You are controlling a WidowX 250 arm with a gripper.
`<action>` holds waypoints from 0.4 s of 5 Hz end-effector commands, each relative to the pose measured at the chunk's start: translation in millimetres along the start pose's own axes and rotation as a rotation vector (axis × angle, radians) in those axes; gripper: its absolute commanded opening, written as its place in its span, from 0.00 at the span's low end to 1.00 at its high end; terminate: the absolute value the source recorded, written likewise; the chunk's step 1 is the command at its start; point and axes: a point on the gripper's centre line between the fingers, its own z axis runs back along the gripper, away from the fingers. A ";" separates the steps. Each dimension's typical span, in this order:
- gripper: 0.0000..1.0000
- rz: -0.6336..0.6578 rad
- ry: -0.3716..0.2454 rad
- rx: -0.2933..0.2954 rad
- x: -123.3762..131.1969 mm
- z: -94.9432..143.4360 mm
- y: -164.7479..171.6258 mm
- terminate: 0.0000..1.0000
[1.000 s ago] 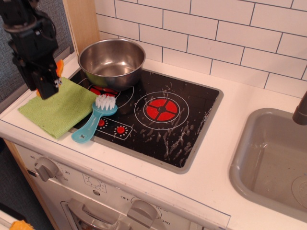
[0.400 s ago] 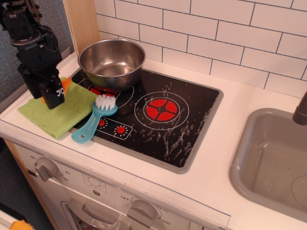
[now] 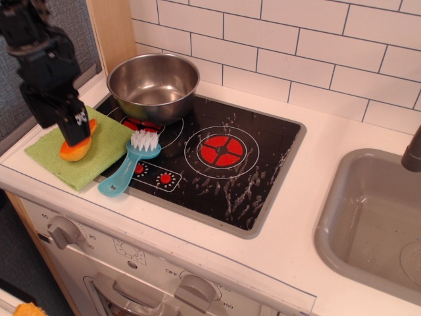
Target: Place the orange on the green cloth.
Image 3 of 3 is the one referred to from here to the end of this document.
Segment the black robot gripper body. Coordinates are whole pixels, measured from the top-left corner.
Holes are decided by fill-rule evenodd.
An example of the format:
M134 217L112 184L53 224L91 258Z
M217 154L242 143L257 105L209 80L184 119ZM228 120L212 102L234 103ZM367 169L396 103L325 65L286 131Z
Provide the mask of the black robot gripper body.
M60 28L21 28L14 56L23 80L22 96L31 109L80 109L73 83L81 70L73 43Z

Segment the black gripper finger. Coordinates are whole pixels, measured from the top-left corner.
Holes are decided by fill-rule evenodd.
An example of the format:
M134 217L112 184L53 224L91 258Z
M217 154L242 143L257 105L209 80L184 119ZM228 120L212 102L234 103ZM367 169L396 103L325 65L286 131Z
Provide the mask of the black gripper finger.
M57 123L55 110L45 97L28 84L21 84L20 92L37 123L42 128L48 128Z
M74 94L67 94L55 109L56 122L67 144L72 147L90 135L89 117L82 101Z

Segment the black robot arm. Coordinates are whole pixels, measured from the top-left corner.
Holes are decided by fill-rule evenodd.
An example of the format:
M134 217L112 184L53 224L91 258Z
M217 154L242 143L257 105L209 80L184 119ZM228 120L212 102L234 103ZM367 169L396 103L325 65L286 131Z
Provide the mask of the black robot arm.
M57 124L69 146L91 132L74 81L81 74L73 43L48 23L44 1L2 1L1 35L19 63L20 92L42 128Z

